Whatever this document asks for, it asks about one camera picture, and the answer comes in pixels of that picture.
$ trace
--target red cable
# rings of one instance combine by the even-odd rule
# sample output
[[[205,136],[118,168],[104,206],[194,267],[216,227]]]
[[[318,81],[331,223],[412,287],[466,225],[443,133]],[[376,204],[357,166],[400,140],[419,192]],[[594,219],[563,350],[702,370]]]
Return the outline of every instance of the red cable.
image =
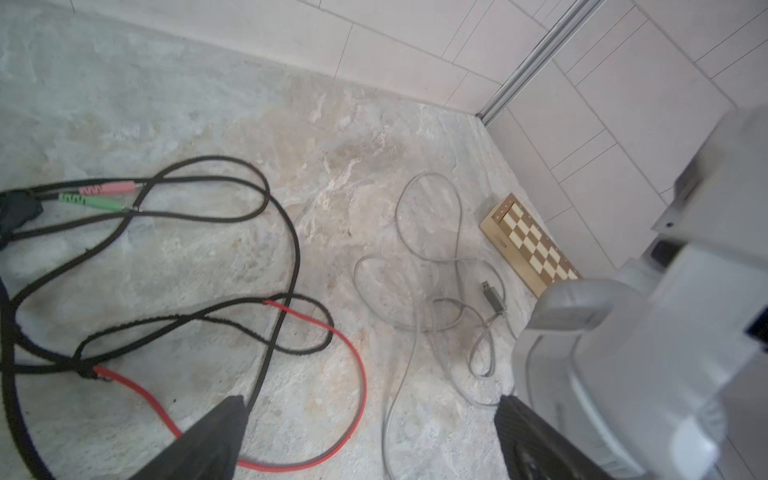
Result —
[[[344,343],[346,343],[349,349],[352,350],[352,354],[355,356],[355,360],[357,361],[357,365],[360,368],[360,375],[362,377],[362,397],[360,399],[360,409],[357,412],[357,416],[355,417],[354,421],[352,422],[351,428],[349,428],[346,435],[344,435],[344,437],[341,439],[341,441],[339,441],[338,445],[336,445],[334,449],[329,450],[325,455],[323,455],[322,457],[318,458],[313,462],[302,463],[298,465],[285,465],[285,466],[262,465],[260,463],[250,462],[248,460],[237,461],[238,466],[244,467],[244,468],[250,468],[252,470],[258,470],[259,472],[272,472],[272,473],[295,472],[297,470],[304,470],[306,468],[311,468],[315,465],[319,465],[320,463],[323,463],[324,461],[326,461],[328,458],[333,457],[344,446],[347,440],[349,440],[349,438],[355,432],[355,429],[357,428],[357,425],[360,423],[360,419],[362,418],[362,412],[363,410],[365,410],[366,398],[368,396],[368,382],[366,381],[366,369],[362,365],[362,359],[360,358],[360,354],[357,352],[357,349],[355,349],[355,346],[339,330],[333,328],[331,325],[328,325],[327,323],[320,322],[319,320],[316,320],[310,316],[306,316],[302,313],[299,313],[280,303],[273,302],[272,300],[264,300],[264,304],[274,306],[275,308],[278,308],[280,310],[285,310],[286,312],[290,313],[293,316],[296,316],[302,320],[312,323],[313,325],[321,326],[322,328],[335,333],[337,336],[339,336],[341,340],[344,341]],[[152,394],[149,393],[147,390],[141,388],[141,386],[139,386],[137,383],[132,382],[131,380],[125,378],[119,373],[113,372],[109,369],[105,369],[103,366],[96,365],[94,367],[94,372],[108,379],[113,379],[115,382],[127,386],[129,389],[132,389],[133,391],[135,391],[136,393],[144,397],[144,400],[146,400],[147,403],[149,403],[149,405],[152,407],[152,409],[157,413],[157,415],[160,416],[160,419],[163,421],[165,426],[168,427],[170,432],[173,433],[174,436],[176,436],[176,438],[181,437],[181,430],[179,430],[179,428],[176,426],[174,421],[171,420],[170,416],[168,416],[165,410],[163,410],[163,406],[160,404],[160,402],[158,402],[152,396]]]

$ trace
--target tiled wall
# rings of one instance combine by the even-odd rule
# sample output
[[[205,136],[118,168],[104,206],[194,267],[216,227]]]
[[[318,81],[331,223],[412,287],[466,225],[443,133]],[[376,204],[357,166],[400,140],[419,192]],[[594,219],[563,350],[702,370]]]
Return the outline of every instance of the tiled wall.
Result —
[[[610,276],[726,111],[768,103],[768,0],[606,0],[488,130],[555,242]]]
[[[49,0],[477,113],[574,0]]]

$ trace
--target floor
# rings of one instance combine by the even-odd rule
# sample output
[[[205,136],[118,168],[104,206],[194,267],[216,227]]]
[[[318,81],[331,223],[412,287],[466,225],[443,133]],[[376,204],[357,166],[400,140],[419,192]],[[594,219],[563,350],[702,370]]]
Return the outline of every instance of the floor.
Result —
[[[768,102],[767,22],[767,0],[607,0],[490,125],[582,274],[639,256],[720,117]]]
[[[350,442],[325,464],[281,478],[384,477],[382,418],[412,340],[364,307],[351,272],[362,255],[380,252],[424,280],[417,295],[450,290],[441,278],[451,269],[416,262],[394,227],[397,197],[417,173],[436,170],[458,186],[466,221],[460,253],[502,267],[513,327],[524,326],[535,299],[476,225],[510,192],[541,218],[477,118],[60,8],[3,2],[0,32],[0,189],[148,175],[212,153],[252,161],[269,179],[301,239],[297,291],[328,306],[361,352],[369,377],[369,406]],[[429,237],[430,248],[447,251],[455,205],[417,200],[409,200],[415,214],[447,212],[447,221],[434,226],[438,235]],[[181,188],[153,192],[148,207],[231,214],[253,201],[237,191]],[[54,205],[45,218],[80,212]],[[0,255],[0,275],[14,293],[111,227],[15,243]],[[406,234],[423,230],[417,224]],[[417,240],[421,246],[428,241]],[[286,230],[271,209],[228,227],[143,219],[99,257],[31,298],[19,322],[43,345],[71,352],[108,325],[222,297],[282,291],[291,257]],[[464,277],[468,299],[484,314],[490,307],[479,283],[488,275],[469,267]],[[266,307],[228,314],[260,332],[275,318]],[[284,332],[281,338],[294,346],[319,337],[295,322]],[[459,382],[481,400],[510,392],[505,359],[511,339],[499,332],[498,377],[480,384],[462,356],[472,329],[464,334],[444,338]],[[424,339],[421,352],[392,427],[396,472],[402,478],[504,478],[492,412],[468,407],[452,391]],[[190,325],[107,367],[139,381],[186,429],[225,396],[247,392],[262,354],[261,345],[239,333]],[[171,442],[155,414],[119,385],[74,374],[18,383],[32,436],[56,478],[128,478]],[[356,389],[352,360],[338,342],[317,356],[277,354],[243,454],[266,462],[315,455],[346,427]],[[5,423],[0,451],[4,478],[28,478]],[[237,478],[266,477],[237,472]]]

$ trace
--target wooden chessboard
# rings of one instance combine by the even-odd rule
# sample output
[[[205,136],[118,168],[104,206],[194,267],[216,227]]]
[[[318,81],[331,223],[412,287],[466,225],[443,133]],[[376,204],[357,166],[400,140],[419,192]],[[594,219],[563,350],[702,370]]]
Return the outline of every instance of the wooden chessboard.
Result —
[[[496,205],[480,229],[536,297],[555,282],[581,278],[512,194]]]

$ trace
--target audio jack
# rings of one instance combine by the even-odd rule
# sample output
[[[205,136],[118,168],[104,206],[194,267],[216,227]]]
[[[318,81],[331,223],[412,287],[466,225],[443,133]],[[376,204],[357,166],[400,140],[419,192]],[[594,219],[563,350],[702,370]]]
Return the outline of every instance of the audio jack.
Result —
[[[115,200],[114,198],[85,197],[78,194],[59,194],[58,201],[65,204],[85,205],[86,207],[98,208],[99,210],[109,210],[111,212],[141,212],[140,208],[132,206],[126,207],[121,201]]]

